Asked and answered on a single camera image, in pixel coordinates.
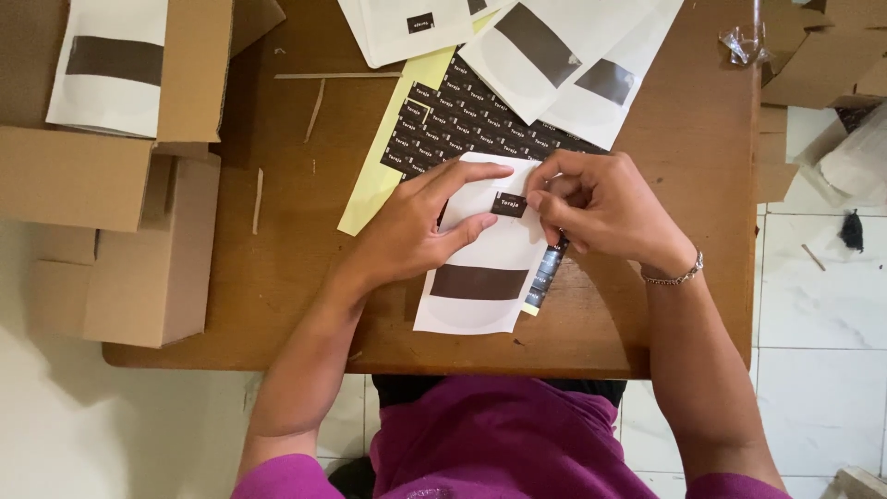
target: cardboard box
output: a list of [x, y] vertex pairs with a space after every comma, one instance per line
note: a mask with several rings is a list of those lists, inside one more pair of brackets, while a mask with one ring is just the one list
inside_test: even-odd
[[38, 226], [28, 330], [155, 348], [202, 332], [219, 163], [155, 159], [135, 233]]
[[0, 218], [135, 232], [151, 155], [207, 157], [219, 140], [229, 51], [283, 20], [273, 0], [237, 3], [232, 26], [233, 0], [169, 0], [157, 139], [146, 140], [46, 123], [67, 0], [4, 2]]
[[887, 98], [887, 7], [883, 0], [765, 0], [761, 102], [862, 107]]
[[797, 174], [796, 164], [786, 163], [786, 129], [789, 111], [785, 107], [761, 106], [757, 115], [757, 202], [781, 202]]

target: purple shirt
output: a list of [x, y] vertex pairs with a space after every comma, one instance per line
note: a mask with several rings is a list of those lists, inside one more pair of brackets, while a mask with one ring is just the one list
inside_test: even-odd
[[[455, 376], [381, 411], [370, 457], [374, 497], [655, 498], [625, 466], [616, 408], [537, 379]], [[788, 499], [735, 474], [694, 480], [688, 499]], [[252, 470], [232, 499], [341, 498], [317, 461], [283, 455]]]

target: left hand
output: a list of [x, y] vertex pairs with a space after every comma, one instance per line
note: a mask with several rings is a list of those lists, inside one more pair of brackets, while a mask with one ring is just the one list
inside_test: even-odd
[[344, 265], [363, 277], [364, 292], [443, 265], [498, 219], [479, 213], [437, 232], [437, 218], [447, 200], [468, 182], [512, 173], [510, 166], [454, 158], [402, 183], [360, 231]]

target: fingernail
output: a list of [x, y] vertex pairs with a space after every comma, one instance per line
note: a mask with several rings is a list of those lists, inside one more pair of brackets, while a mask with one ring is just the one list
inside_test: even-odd
[[481, 227], [483, 227], [485, 229], [489, 229], [497, 221], [498, 221], [498, 217], [495, 214], [490, 213], [489, 215], [484, 217], [483, 220], [481, 220]]
[[527, 194], [527, 204], [529, 204], [532, 209], [539, 211], [539, 205], [542, 204], [542, 194], [538, 191], [533, 191]]

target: bracelet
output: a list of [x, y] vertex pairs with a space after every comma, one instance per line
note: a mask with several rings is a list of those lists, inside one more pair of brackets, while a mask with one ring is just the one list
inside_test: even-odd
[[644, 281], [649, 282], [650, 284], [664, 284], [666, 286], [676, 286], [684, 281], [689, 281], [696, 276], [696, 273], [703, 269], [703, 253], [701, 251], [696, 251], [696, 264], [693, 265], [693, 268], [690, 269], [690, 272], [685, 273], [677, 279], [657, 279], [655, 277], [649, 277], [641, 273], [640, 277], [644, 279]]

